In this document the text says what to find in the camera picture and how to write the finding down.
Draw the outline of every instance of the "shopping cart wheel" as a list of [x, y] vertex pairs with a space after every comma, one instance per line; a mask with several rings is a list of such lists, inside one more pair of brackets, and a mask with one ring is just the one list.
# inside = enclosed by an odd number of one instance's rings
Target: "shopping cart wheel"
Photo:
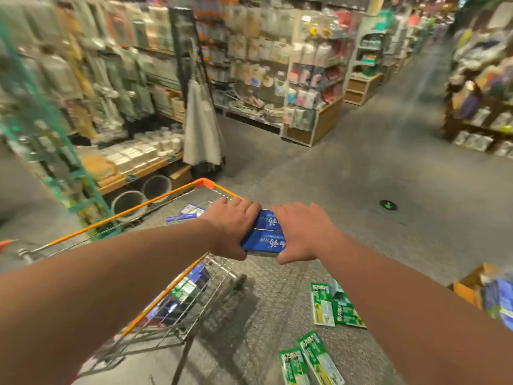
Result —
[[247, 280], [248, 276], [245, 275], [245, 274], [241, 274], [237, 280], [235, 281], [235, 285], [234, 285], [234, 291], [241, 291], [242, 288], [244, 287], [244, 284]]

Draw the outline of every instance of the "gray concrete floor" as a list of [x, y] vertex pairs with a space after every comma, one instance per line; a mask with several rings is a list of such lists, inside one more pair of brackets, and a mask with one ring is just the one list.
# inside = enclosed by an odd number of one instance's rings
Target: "gray concrete floor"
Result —
[[[440, 139], [448, 68], [447, 48], [426, 48], [366, 105], [344, 107], [338, 127], [311, 149], [220, 116], [228, 165], [217, 181], [264, 207], [316, 202], [344, 231], [442, 284], [482, 261], [509, 264], [513, 163]], [[398, 211], [381, 208], [381, 199], [397, 203]], [[26, 213], [42, 230], [40, 240], [70, 229], [61, 210], [47, 203], [21, 209], [22, 218]], [[140, 228], [160, 225], [172, 212], [161, 209]], [[32, 231], [11, 215], [0, 238], [30, 238]], [[48, 220], [52, 232], [41, 225]], [[309, 282], [328, 279], [318, 262], [279, 266], [249, 256], [234, 269], [248, 275], [247, 288], [205, 324], [181, 384], [281, 384], [278, 350], [312, 329], [349, 384], [402, 383], [368, 331], [312, 324]], [[77, 384], [151, 384], [150, 375], [156, 385], [168, 384], [179, 354], [167, 349], [131, 356]]]

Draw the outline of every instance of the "person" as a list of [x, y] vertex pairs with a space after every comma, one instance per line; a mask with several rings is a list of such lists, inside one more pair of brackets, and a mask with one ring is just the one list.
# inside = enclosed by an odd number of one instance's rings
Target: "person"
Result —
[[[124, 233], [0, 278], [0, 383], [69, 383], [101, 344], [206, 252], [243, 260], [260, 204], [214, 202], [198, 219]], [[513, 333], [427, 276], [337, 229], [321, 207], [273, 206], [278, 262], [319, 259], [411, 384], [513, 383]]]

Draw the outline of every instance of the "black round shelf label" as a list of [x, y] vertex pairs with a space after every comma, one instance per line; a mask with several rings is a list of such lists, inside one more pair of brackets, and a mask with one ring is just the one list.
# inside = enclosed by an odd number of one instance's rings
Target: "black round shelf label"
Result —
[[386, 210], [397, 210], [397, 205], [394, 204], [392, 201], [381, 200], [380, 205]]

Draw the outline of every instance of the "white fabric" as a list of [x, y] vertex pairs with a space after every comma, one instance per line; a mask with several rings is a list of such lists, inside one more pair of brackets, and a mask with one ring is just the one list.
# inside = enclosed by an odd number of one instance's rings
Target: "white fabric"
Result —
[[208, 100], [202, 99], [198, 82], [189, 81], [187, 117], [183, 162], [197, 165], [201, 162], [221, 164], [221, 132], [214, 109]]

